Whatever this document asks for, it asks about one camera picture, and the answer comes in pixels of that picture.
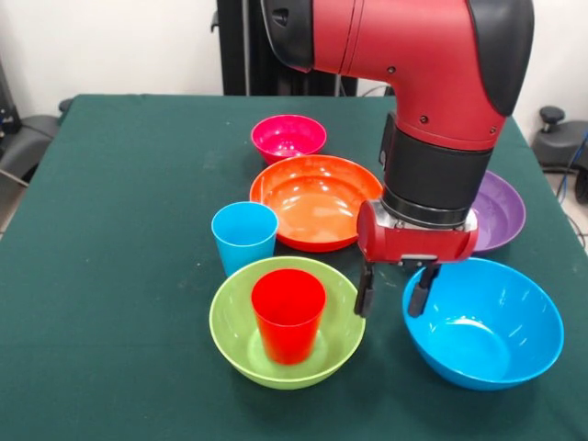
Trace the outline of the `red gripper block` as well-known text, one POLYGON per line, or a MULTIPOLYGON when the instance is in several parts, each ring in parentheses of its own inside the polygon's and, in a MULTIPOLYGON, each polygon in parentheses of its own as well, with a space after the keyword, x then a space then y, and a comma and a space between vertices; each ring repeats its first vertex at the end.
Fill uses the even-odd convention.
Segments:
MULTIPOLYGON (((374 299, 374 264, 397 265, 403 261, 445 264, 467 259, 479 236, 476 213, 470 210, 465 222, 449 229, 430 229, 390 215, 378 199, 367 200, 357 216, 357 242, 362 262, 354 313, 364 319, 374 299)), ((424 267, 418 274, 410 296, 408 314, 417 318, 424 313, 432 286, 441 265, 424 267)))

